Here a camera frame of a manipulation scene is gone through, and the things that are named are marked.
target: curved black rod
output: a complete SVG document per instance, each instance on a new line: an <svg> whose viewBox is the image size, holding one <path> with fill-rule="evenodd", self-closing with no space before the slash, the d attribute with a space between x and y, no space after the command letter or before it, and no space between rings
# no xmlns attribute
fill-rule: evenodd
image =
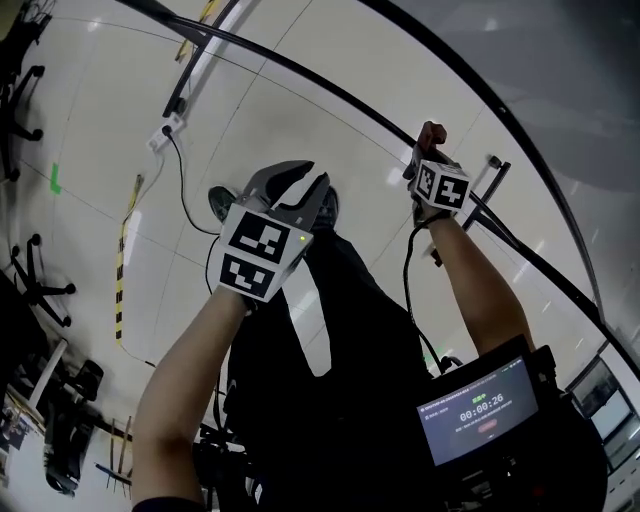
<svg viewBox="0 0 640 512"><path fill-rule="evenodd" d="M141 12L146 16L149 16L150 18L154 19L158 23L170 29L176 30L177 28L178 33L185 35L187 39L194 42L195 44L198 44L197 40L201 40L201 38L203 37L203 34L208 34L209 36L219 37L222 40L225 40L232 44L240 46L241 48L249 50L253 53L257 53L258 55L261 55L262 57L265 57L266 59L271 60L276 64L279 64L289 69L290 71L293 71L294 73L306 78L307 80L315 83L316 85L336 95L341 100L349 103L351 106L360 110L360 112L368 116L370 119L372 119L373 121L376 121L379 125L385 127L388 131L393 133L400 140L404 141L408 146L413 147L416 144L416 141L415 139L413 139L413 137L405 133L401 128L396 126L394 123L392 123L386 117L382 116L380 113L375 111L366 103L360 101L358 98L356 98L349 92L345 91L341 87L337 86L333 82L330 82L326 78L318 75L317 73L302 66L301 64L298 64L297 62L283 55L280 55L279 53L274 52L273 50L269 50L264 46L261 46L252 41L244 39L243 37L237 36L235 34L231 34L224 30L220 30L220 29L211 27L209 25L205 25L203 23L199 23L197 21L193 21L188 18L183 18L173 13L168 14L167 13L168 9L162 6L162 4L160 4L157 0L117 0L117 1L124 5L134 8L135 10ZM362 1L366 5L369 5L369 0L360 0L360 1ZM157 10L159 9L158 6L160 6L160 8L162 9L161 14L158 14L157 12ZM451 50L451 48L449 48L443 41L437 38L430 31L427 31L426 28L424 28L421 24L419 24L416 20L411 18L409 15L404 13L404 11L401 11L399 9L398 11L399 13L396 13L396 14L401 14L402 16L408 18L411 21L411 24L413 25L412 27L413 30L419 28L422 31L426 31L425 33L428 32L428 34L430 34L430 37L433 40L437 40L439 46L446 48L452 54L451 58L454 58L454 60L456 61L456 66L451 66L454 71L457 72L456 68L459 69L460 67L464 66L465 68L468 68L469 73L472 73L473 75L477 76L475 72L460 58L460 56L457 55L453 50ZM197 35L193 39L190 38L188 35L186 35L194 32ZM414 36L418 41L425 44L419 37L414 35L414 33L410 32L409 30L407 30L407 32L410 35ZM442 55L438 54L435 51L434 51L434 54L438 55L438 57L442 59ZM451 65L447 60L443 59L443 61L446 64ZM484 89L486 89L486 90L483 90L483 94L490 95L492 97L491 101L493 101L493 107L495 107L497 104L502 104L502 101L500 100L500 98L498 98L498 96L495 95L495 93L489 88L489 86L479 76L477 76L477 80L479 81L479 83L483 84ZM482 95L480 95L480 97L483 100L485 100L487 104L489 104ZM506 106L502 108L504 108L504 112L502 113L501 116L499 116L499 118L503 120L503 123L505 123L504 117L506 114L508 114L507 117L509 119L509 122L517 127L515 132L518 133L518 137L515 136L514 131L511 130L510 127L505 123L505 126L507 127L507 129L509 129L509 131L514 136L516 141L521 145L523 150L525 150L525 153L527 154L527 156L529 158L532 158L529 155L529 153L527 153L527 149L528 149L529 151L531 151L531 154L533 155L533 157L536 158L535 161L532 159L534 166L536 166L536 170L540 173L540 176L542 177L543 180L545 180L545 176L549 180L549 183L547 183L547 181L545 181L545 183L549 187L549 190L554 196L554 199L556 199L556 202L558 203L558 207L560 208L560 211L563 213L563 215L565 215L565 220L567 220L567 223L569 224L569 228L572 231L574 238L576 236L578 237L578 239L576 239L576 244L578 245L578 249L580 250L581 255L583 256L583 260L586 257L586 260L584 260L585 267L587 269L587 273L589 274L589 279L592 280L592 286L594 286L594 293L596 294L596 297L599 300L599 296L597 294L597 287L595 284L595 274L593 273L593 268L591 267L591 260L588 257L586 248L584 246L584 242L582 241L582 236L580 235L580 231L577 227L575 219L573 218L573 214L571 213L571 211L569 210L566 204L564 196L560 192L557 183L551 176L551 171L549 171L546 163L544 162L544 159L542 158L538 150L533 145L533 142L531 141L529 136L526 134L524 129L520 126L519 122L513 116L513 114L509 112ZM523 146L522 141L518 140L518 138L523 139L526 144ZM542 168L545 169L545 171L541 172L540 167L538 167L536 163L538 165L541 165ZM598 330L600 330L600 332L605 336L605 338L618 350L618 352L620 353L624 361L629 365L629 367L633 371L636 378L640 380L640 365L633 359L633 356L630 354L630 352L627 351L622 346L620 341L618 341L618 339L609 330L604 319L602 318L602 308L601 307L596 308L593 305L593 303L588 299L588 297L586 297L580 290L575 288L575 286L570 281L568 281L567 278L565 278L552 265L550 265L546 260L544 260L544 258L539 256L537 253L535 253L535 251L531 250L525 244L517 240L517 238L508 230L508 228L502 223L502 221L500 221L499 217L495 213L493 213L493 211L474 192L470 193L470 197L476 203L479 209L481 209L482 212L484 212L484 214L487 215L487 217L491 221L493 221L492 224L496 226L497 233L501 232L501 230L504 230L504 232L502 233L503 236L501 236L500 238L505 240L506 243L508 243L516 252L518 252L523 258L525 258L532 265L534 265L547 279L549 279L549 281L551 281L555 286L558 287L558 289L563 291L563 293L565 293L565 295L567 295L569 299L571 299L571 301L576 305L576 307L578 307L582 311L582 313L594 323L594 325L598 328ZM572 288L570 289L568 286L565 286L566 283L571 285Z"/></svg>
<svg viewBox="0 0 640 512"><path fill-rule="evenodd" d="M587 250L587 246L582 238L580 227L573 216L573 212L569 208L564 194L560 190L558 183L551 174L549 166L545 162L543 156L540 154L533 141L524 130L518 119L513 115L507 105L500 99L500 97L489 87L489 85L482 79L482 77L474 71L474 69L466 63L466 61L460 57L447 43L440 39L431 30L425 27L422 23L416 20L413 16L403 11L400 7L394 5L388 0L358 0L360 3L366 5L370 9L374 10L388 21L398 26L407 34L412 36L416 41L421 43L431 53L444 62L451 70L456 73L479 97L484 103L491 109L498 119L502 122L505 128L509 131L511 136L515 139L518 145L522 148L529 161L533 164L533 167L538 171L540 178L547 186L551 197L556 202L556 205L560 209L560 213L564 217L569 231L573 236L573 240L578 247L582 262L589 276L589 282L593 289L594 300L598 306L598 312L600 320L605 323L604 308L602 307L602 299L600 296L600 289L598 288L598 282L596 280L595 271L591 262L591 257Z"/></svg>

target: chair leg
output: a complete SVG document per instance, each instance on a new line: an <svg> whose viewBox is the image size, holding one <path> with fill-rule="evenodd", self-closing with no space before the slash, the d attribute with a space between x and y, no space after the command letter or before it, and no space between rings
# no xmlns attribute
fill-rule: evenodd
<svg viewBox="0 0 640 512"><path fill-rule="evenodd" d="M40 235L33 235L27 242L27 274L29 274L29 278L35 283L38 279L36 278L36 267L33 261L34 245L40 245Z"/></svg>
<svg viewBox="0 0 640 512"><path fill-rule="evenodd" d="M9 134L2 129L0 129L0 157L2 158L5 178L10 181L16 181L20 176L20 171L11 168L11 144L9 142Z"/></svg>
<svg viewBox="0 0 640 512"><path fill-rule="evenodd" d="M69 327L71 325L71 318L65 316L64 319L61 319L58 314L53 310L53 308L49 305L49 303L44 299L44 297L38 297L38 306L40 306L45 313L47 313L60 327Z"/></svg>
<svg viewBox="0 0 640 512"><path fill-rule="evenodd" d="M72 284L68 284L64 288L52 288L51 286L41 286L40 293L42 295L70 295L75 293L76 287Z"/></svg>
<svg viewBox="0 0 640 512"><path fill-rule="evenodd" d="M40 130L39 128L30 132L29 130L26 130L25 128L20 126L18 123L16 123L15 120L11 123L11 126L9 127L9 132L25 140L34 141L34 142L42 139L42 135L43 135L42 130Z"/></svg>
<svg viewBox="0 0 640 512"><path fill-rule="evenodd" d="M33 289L33 287L35 286L35 282L31 281L31 277L27 275L27 273L22 268L22 265L20 265L20 262L18 262L18 260L16 259L18 257L18 254L20 254L20 249L16 245L11 251L11 263L13 264L13 268L16 269L16 272L20 276L20 279L24 283L24 286L27 288L27 293L29 293L29 290Z"/></svg>
<svg viewBox="0 0 640 512"><path fill-rule="evenodd" d="M44 73L44 66L31 66L27 74L24 76L18 87L16 87L11 95L11 101L9 102L9 110L14 111L18 106L18 101L20 101L20 96L24 92L29 80L32 76L41 77Z"/></svg>

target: black clothing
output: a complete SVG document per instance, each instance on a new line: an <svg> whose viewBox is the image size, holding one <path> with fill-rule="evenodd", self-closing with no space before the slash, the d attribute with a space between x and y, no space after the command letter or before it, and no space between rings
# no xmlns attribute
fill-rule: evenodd
<svg viewBox="0 0 640 512"><path fill-rule="evenodd" d="M431 379L417 331L335 232L316 233L305 260L331 370L314 377L278 292L232 344L230 428L263 475L262 506L396 508L409 489L427 490L409 460L415 397Z"/></svg>

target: power outlet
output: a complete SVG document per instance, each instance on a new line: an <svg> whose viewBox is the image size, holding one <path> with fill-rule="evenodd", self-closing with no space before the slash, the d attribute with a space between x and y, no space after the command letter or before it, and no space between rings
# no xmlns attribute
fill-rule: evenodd
<svg viewBox="0 0 640 512"><path fill-rule="evenodd" d="M171 115L162 123L160 128L156 130L153 137L151 137L147 142L147 147L151 152L156 153L160 151L162 146L164 146L169 140L167 136L162 133L162 128L167 125L171 127L171 136L175 137L175 134L184 126L184 119L175 112L172 112Z"/></svg>

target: display screen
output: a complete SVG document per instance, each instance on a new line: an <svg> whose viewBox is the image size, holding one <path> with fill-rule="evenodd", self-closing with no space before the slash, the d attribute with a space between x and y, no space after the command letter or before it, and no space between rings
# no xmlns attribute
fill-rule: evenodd
<svg viewBox="0 0 640 512"><path fill-rule="evenodd" d="M436 466L461 457L538 412L522 357L418 407Z"/></svg>

